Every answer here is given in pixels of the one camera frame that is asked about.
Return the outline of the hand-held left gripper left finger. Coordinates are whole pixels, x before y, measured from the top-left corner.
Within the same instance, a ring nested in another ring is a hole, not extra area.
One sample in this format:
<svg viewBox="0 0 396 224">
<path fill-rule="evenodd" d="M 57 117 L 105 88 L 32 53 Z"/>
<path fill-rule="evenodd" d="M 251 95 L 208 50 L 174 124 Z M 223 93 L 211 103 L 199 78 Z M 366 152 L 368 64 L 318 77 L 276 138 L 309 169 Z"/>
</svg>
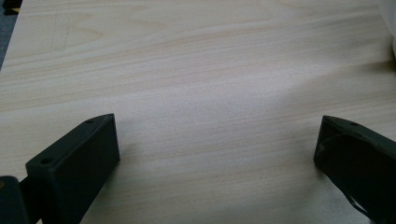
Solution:
<svg viewBox="0 0 396 224">
<path fill-rule="evenodd" d="M 29 160 L 43 224 L 79 224 L 119 161 L 112 114 L 83 121 Z"/>
</svg>

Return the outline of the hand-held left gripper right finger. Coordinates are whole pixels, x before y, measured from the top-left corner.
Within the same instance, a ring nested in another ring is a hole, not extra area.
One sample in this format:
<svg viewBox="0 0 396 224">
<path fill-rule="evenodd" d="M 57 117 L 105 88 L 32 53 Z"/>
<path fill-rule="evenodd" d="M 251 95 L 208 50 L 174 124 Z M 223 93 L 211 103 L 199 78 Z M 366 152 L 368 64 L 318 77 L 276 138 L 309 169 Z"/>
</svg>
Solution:
<svg viewBox="0 0 396 224">
<path fill-rule="evenodd" d="M 374 224 L 396 224 L 396 142 L 359 123 L 325 116 L 314 163 Z"/>
</svg>

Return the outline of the white object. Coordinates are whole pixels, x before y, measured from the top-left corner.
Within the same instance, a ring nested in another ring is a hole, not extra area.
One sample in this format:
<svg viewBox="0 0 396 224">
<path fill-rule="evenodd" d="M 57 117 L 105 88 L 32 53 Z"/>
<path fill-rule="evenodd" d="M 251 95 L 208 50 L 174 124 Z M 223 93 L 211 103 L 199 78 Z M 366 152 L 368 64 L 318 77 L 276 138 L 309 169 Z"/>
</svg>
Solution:
<svg viewBox="0 0 396 224">
<path fill-rule="evenodd" d="M 392 35 L 392 50 L 396 57 L 396 0 L 377 0 L 382 18 Z"/>
</svg>

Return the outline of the black and yellow object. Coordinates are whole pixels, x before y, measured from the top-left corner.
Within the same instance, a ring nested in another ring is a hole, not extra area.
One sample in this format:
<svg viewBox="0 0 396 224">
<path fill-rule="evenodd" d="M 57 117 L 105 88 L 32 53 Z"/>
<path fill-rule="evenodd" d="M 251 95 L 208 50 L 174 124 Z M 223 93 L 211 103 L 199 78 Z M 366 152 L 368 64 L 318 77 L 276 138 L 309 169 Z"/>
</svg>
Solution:
<svg viewBox="0 0 396 224">
<path fill-rule="evenodd" d="M 21 4 L 23 0 L 4 0 L 2 7 L 4 9 L 4 14 L 8 15 L 18 15 L 21 9 Z"/>
</svg>

